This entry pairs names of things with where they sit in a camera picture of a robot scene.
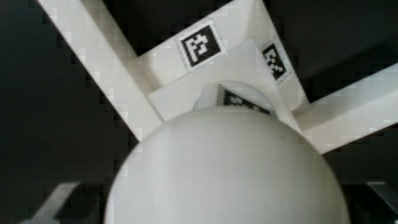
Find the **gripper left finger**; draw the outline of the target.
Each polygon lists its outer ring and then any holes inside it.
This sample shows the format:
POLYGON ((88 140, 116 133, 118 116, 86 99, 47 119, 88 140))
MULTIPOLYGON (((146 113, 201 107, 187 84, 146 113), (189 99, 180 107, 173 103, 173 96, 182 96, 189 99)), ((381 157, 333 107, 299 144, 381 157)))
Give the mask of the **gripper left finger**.
POLYGON ((34 216, 18 224, 61 224, 57 214, 79 185, 79 182, 63 182, 57 185, 34 216))

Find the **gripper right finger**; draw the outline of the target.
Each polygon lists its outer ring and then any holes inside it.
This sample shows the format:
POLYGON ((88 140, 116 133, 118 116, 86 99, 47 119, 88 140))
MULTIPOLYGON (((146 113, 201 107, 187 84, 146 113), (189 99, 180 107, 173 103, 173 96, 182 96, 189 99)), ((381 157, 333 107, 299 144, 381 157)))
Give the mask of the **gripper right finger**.
POLYGON ((368 187, 372 188, 388 208, 393 212, 397 219, 393 224, 398 224, 398 193, 384 182, 368 182, 368 187))

